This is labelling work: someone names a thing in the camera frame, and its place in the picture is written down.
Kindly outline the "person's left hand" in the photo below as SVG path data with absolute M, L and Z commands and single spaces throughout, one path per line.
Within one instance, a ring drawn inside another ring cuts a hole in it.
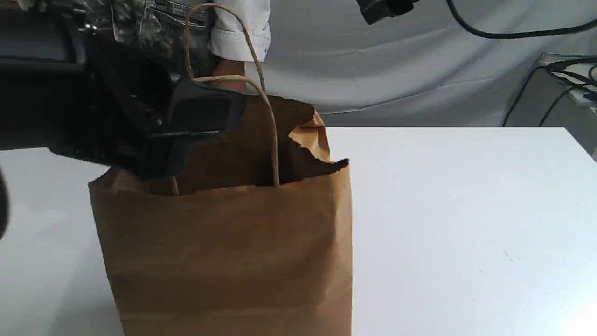
M 245 62 L 237 60 L 219 59 L 213 68 L 212 76 L 222 75 L 245 75 Z M 233 90 L 242 94 L 247 93 L 247 84 L 241 81 L 218 81 L 212 82 L 212 86 L 219 89 Z

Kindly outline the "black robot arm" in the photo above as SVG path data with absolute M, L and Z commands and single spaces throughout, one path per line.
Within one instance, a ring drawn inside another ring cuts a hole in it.
M 1 11 L 0 148 L 46 147 L 141 179 L 240 126 L 246 97 L 192 81 L 56 11 Z

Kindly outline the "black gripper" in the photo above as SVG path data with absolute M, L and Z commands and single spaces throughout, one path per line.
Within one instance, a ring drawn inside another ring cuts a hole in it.
M 83 107 L 49 150 L 118 167 L 143 180 L 172 178 L 198 142 L 241 125 L 247 98 L 181 78 L 142 51 L 85 35 Z

